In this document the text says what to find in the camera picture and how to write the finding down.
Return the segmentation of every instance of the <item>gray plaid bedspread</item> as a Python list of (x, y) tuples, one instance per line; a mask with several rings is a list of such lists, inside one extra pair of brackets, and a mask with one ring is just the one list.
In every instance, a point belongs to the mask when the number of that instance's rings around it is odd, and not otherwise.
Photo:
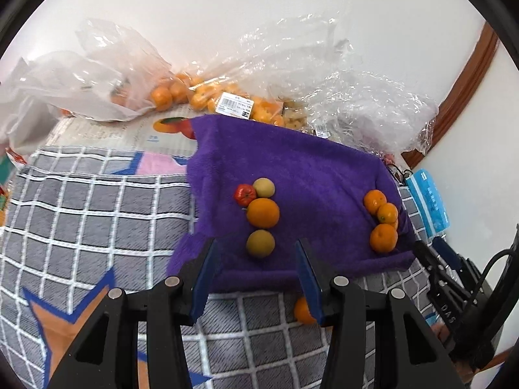
[[(15, 177), (0, 255), (0, 348), (27, 387), (42, 387), (45, 348), (23, 287), (68, 314), (112, 266), (118, 286), (150, 288), (164, 278), (176, 243), (196, 226), (184, 176), (103, 175), (110, 163), (123, 169), (132, 159), (132, 152), (43, 148)], [(421, 230), (411, 195), (405, 188), (401, 195)], [(422, 314), (433, 312), (417, 261), (407, 271), (356, 282), (373, 291), (402, 288)], [(318, 387), (331, 332), (295, 321), (298, 296), (211, 294), (196, 326), (183, 329), (189, 370), (212, 377), (199, 387)], [(145, 352), (145, 328), (139, 331)], [(364, 387), (372, 387), (373, 323), (366, 332)]]

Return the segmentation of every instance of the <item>blue package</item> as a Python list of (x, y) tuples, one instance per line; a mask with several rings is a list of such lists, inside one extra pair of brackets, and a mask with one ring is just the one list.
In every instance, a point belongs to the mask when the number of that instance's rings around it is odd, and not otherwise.
[(418, 170), (406, 179), (411, 195), (424, 221), (427, 238), (433, 238), (450, 225), (440, 193), (427, 170)]

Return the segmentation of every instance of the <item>metal bolt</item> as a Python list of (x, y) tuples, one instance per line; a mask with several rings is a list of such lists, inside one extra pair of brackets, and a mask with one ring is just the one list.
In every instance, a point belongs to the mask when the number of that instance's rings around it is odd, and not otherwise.
[(119, 298), (121, 295), (123, 295), (123, 290), (120, 288), (112, 288), (110, 291), (108, 291), (108, 296), (115, 300), (116, 298)]
[(350, 283), (350, 280), (346, 277), (341, 277), (339, 275), (338, 277), (333, 278), (333, 283), (338, 287), (345, 287)]
[(180, 283), (180, 279), (177, 277), (168, 277), (165, 279), (164, 283), (167, 287), (176, 287)]
[(401, 300), (402, 298), (405, 297), (405, 292), (403, 290), (401, 290), (400, 288), (393, 288), (391, 290), (391, 295), (395, 298), (398, 298), (399, 300)]

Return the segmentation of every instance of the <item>purple cloth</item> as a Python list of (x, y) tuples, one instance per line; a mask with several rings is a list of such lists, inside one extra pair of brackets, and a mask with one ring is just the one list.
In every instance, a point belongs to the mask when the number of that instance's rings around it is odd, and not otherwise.
[[(299, 289), (294, 243), (308, 238), (323, 260), (347, 277), (407, 269), (414, 256), (413, 227), (394, 180), (375, 156), (304, 133), (224, 115), (191, 120), (198, 150), (187, 177), (199, 209), (194, 235), (178, 244), (168, 265), (177, 273), (196, 257), (202, 242), (215, 237), (221, 269), (212, 292)], [(276, 248), (265, 259), (245, 249), (255, 230), (234, 201), (236, 187), (260, 177), (276, 185), (272, 199), (280, 220), (269, 231)], [(377, 254), (369, 235), (377, 225), (364, 208), (364, 195), (381, 190), (399, 210), (399, 240), (390, 254)]]

